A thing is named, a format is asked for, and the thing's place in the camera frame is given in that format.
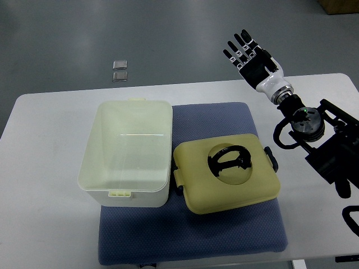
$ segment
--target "blue cushion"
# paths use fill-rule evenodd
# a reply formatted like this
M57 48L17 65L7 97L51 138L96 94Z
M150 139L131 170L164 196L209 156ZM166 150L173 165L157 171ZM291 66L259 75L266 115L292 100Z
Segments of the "blue cushion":
M172 150L181 142L257 131L244 103L173 107ZM175 193L158 208L102 207L99 262L143 264L281 252L288 242L277 199L206 215L192 213Z

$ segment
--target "robotic arm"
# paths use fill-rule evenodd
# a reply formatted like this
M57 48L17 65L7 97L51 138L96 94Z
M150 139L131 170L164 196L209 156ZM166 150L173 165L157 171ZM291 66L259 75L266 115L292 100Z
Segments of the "robotic arm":
M242 47L239 50L231 41L229 47L238 59L227 50L223 53L235 65L241 76L258 92L263 92L284 115L276 126L273 139L281 148L289 150L301 146L308 152L307 162L329 183L335 183L340 197L351 196L350 183L359 188L359 121L323 99L317 108L306 107L284 78L279 63L248 34L234 35ZM317 149L307 142L318 141L325 131L325 122L333 126L335 134ZM280 141L283 128L290 124L291 145Z

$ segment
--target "small glass block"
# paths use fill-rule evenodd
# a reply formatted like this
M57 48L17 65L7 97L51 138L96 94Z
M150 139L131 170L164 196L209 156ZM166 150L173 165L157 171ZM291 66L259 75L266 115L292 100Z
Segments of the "small glass block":
M112 81L127 81L127 72L113 72Z
M127 68L126 60L117 60L113 62L113 70L126 69L126 68Z

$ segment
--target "gray floor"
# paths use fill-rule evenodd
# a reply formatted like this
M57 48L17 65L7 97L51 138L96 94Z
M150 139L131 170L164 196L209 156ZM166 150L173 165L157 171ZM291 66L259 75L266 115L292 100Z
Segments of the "gray floor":
M328 16L315 0L0 0L0 135L22 94L241 79L222 50L242 28L285 75L345 73L359 89L359 14ZM112 82L115 59L128 81Z

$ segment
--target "white table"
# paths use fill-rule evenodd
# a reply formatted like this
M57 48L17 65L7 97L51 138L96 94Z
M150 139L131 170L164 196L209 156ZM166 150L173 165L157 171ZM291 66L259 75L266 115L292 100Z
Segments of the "white table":
M288 77L288 81L307 106L317 107L326 98L359 118L359 94L347 76ZM158 268L359 253L359 237L341 216L344 207L359 205L359 190L352 188L350 199L339 198L334 186L305 161L303 149L276 146L272 134L283 118L281 112L264 94L238 80L19 97L0 140L0 268L102 268L97 253L100 205L79 188L77 174L98 105L128 98L166 100L172 105L247 103L262 144L271 147L279 163L278 200L289 241L284 252L163 262ZM329 127L325 137L331 135ZM292 142L287 132L282 137Z

